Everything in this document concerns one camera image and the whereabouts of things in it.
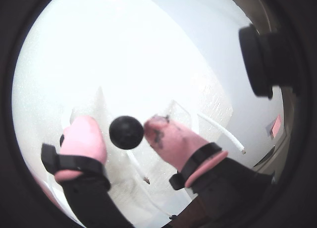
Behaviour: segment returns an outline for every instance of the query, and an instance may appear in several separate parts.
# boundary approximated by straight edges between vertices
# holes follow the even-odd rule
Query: black knob
[[[120,116],[115,119],[109,128],[110,140],[123,150],[137,147],[143,139],[143,127],[138,120],[131,116]]]
[[[242,56],[253,92],[258,97],[273,96],[273,86],[292,87],[300,92],[295,52],[280,32],[259,35],[254,25],[239,31]]]

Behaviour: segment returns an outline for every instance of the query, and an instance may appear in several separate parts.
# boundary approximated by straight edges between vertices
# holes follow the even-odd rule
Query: black rubber ring
[[[55,147],[43,144],[41,159],[45,169],[55,174],[60,170],[82,171],[86,174],[93,174],[106,180],[106,188],[110,190],[110,182],[106,177],[106,169],[104,165],[90,157],[76,155],[59,155],[56,153]]]
[[[180,172],[185,181],[190,177],[190,175],[195,172],[195,170],[210,156],[218,153],[222,150],[216,143],[209,143],[198,149],[186,162],[182,171]]]

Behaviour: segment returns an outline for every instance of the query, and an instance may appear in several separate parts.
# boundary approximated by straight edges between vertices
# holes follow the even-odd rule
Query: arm
[[[241,216],[271,187],[271,176],[227,158],[227,151],[175,121],[154,116],[144,129],[150,146],[180,172],[176,177],[184,179],[182,187],[191,187],[199,194],[213,221]]]
[[[84,156],[105,164],[106,145],[97,122],[89,116],[75,119],[64,130],[60,155]],[[82,171],[61,170],[54,174],[77,218],[87,228],[132,228],[107,193],[105,177]]]

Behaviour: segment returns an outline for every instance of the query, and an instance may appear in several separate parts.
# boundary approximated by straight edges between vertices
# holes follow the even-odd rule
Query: white cable
[[[205,114],[203,114],[200,111],[196,111],[196,113],[193,113],[193,109],[189,108],[187,109],[186,107],[184,107],[183,105],[180,104],[180,102],[178,100],[174,100],[183,110],[185,110],[189,115],[191,115],[192,118],[192,126],[193,126],[193,122],[198,124],[198,119],[197,116],[203,118],[204,120],[206,120],[207,122],[209,122],[210,124],[212,124],[214,127],[216,127],[218,130],[220,130],[224,135],[226,135],[233,143],[234,145],[241,151],[242,154],[245,154],[245,148],[244,146],[240,143],[240,141],[233,135],[231,134],[226,128],[224,128],[222,125],[220,125],[218,122],[214,121],[213,119],[211,119],[210,117],[206,116]]]
[[[242,154],[245,154],[246,151],[244,149],[244,146],[240,143],[240,141],[233,135],[231,134],[226,128],[224,128],[222,125],[220,125],[218,122],[214,121],[210,117],[206,116],[205,114],[201,112],[197,112],[197,115],[200,116],[201,118],[205,119],[208,121],[210,124],[215,126],[217,129],[219,129],[223,134],[225,134],[234,144],[235,146],[242,152]]]
[[[162,213],[166,214],[168,217],[171,217],[172,215],[166,211],[164,211],[163,208],[161,208],[158,204],[156,204],[155,201],[153,201],[152,197],[150,196],[150,194],[147,192],[147,190],[142,186],[142,184],[140,184],[139,180],[135,177],[135,181],[137,183],[137,185],[139,186],[139,188],[143,191],[143,193],[145,194],[145,196],[147,197],[147,199],[150,201],[150,203],[157,208],[159,211],[161,211]]]
[[[134,154],[130,150],[127,150],[127,155],[131,161],[131,164],[136,169],[136,171],[138,172],[138,175],[141,177],[141,179],[143,181],[145,181],[147,184],[150,184],[149,178],[142,171],[141,166],[140,166],[139,162],[137,161],[137,159],[135,158]]]

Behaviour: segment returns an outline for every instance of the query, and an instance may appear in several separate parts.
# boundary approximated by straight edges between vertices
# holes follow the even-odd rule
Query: black ball
[[[131,116],[120,116],[115,119],[109,128],[112,143],[123,150],[137,147],[143,139],[143,126]]]

